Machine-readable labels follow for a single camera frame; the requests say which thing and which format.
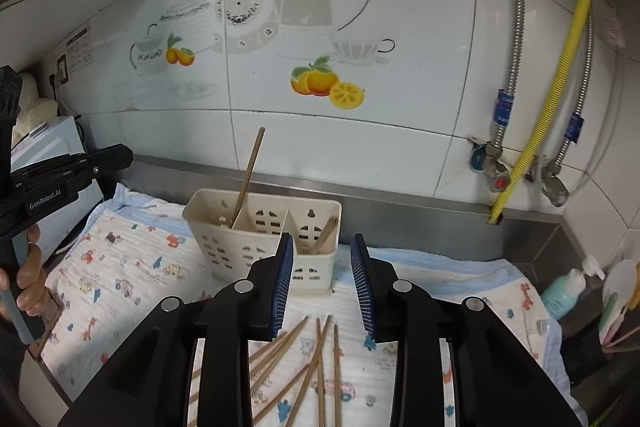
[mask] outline paper label on wall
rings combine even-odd
[[[89,24],[85,23],[66,40],[66,69],[69,73],[84,68],[94,60]]]

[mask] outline silver screw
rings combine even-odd
[[[484,308],[484,302],[482,302],[478,297],[471,297],[466,300],[466,307],[471,311],[479,312]]]
[[[394,290],[400,293],[408,293],[411,291],[412,284],[404,279],[398,279],[394,282]]]
[[[180,301],[178,301],[175,297],[167,297],[162,303],[160,307],[166,312],[174,311],[178,306],[180,306]]]
[[[254,289],[254,283],[252,283],[249,279],[242,279],[234,284],[234,290],[238,293],[247,293]]]

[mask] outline orange fruit illustration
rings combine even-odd
[[[298,94],[311,94],[311,91],[306,87],[306,76],[310,73],[310,71],[305,71],[302,73],[298,80],[296,81],[293,77],[291,77],[291,87]]]
[[[312,70],[303,74],[305,75],[306,89],[316,96],[329,96],[332,87],[340,82],[340,78],[333,71],[322,73],[322,71]]]
[[[355,109],[364,101],[364,91],[350,82],[338,82],[331,88],[329,100],[339,109]]]
[[[196,56],[193,54],[191,50],[182,48],[178,52],[178,60],[180,60],[180,63],[183,66],[191,66],[195,59],[196,59]]]
[[[178,61],[178,50],[175,48],[169,48],[164,56],[169,64],[175,64]]]

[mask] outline braided metal hose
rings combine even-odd
[[[580,116],[582,114],[582,110],[584,108],[584,100],[587,98],[587,90],[589,89],[589,80],[591,78],[591,61],[593,59],[593,17],[591,15],[591,11],[592,10],[590,9],[587,15],[586,44],[584,65],[582,67],[582,80],[580,81],[580,89],[578,90],[578,93],[575,97],[573,114],[577,116]],[[564,137],[564,139],[562,140],[562,144],[558,148],[558,152],[548,164],[552,168],[552,171],[560,171],[560,167],[562,166],[562,162],[564,161],[564,157],[566,156],[570,145],[571,140],[569,140],[567,137]]]
[[[524,12],[525,0],[513,0],[513,25],[511,27],[510,64],[505,78],[504,93],[514,97],[516,93],[516,83],[518,81],[518,70],[520,69],[520,57],[522,55],[522,38],[524,35]],[[491,144],[502,150],[502,140],[507,129],[506,125],[494,122],[493,137]]]

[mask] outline beige plastic basket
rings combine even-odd
[[[232,190],[201,188],[182,212],[212,270],[229,282],[245,279],[255,261],[275,255],[282,232],[288,232],[294,240],[290,293],[329,293],[342,217],[340,203],[251,193],[229,229],[238,196]],[[318,254],[306,255],[332,216],[338,217],[338,226]]]

